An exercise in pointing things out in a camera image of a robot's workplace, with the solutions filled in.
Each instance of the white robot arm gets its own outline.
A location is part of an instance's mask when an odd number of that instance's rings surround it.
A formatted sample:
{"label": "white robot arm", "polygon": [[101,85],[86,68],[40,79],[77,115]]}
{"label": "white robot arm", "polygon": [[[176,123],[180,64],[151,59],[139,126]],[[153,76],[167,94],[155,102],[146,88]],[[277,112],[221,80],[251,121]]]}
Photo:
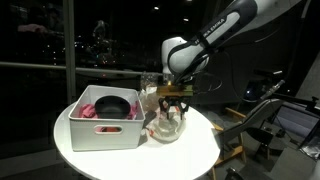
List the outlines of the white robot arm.
{"label": "white robot arm", "polygon": [[207,65],[208,54],[230,38],[272,21],[300,1],[234,0],[191,40],[176,37],[163,42],[163,73],[174,75],[173,85],[183,84]]}

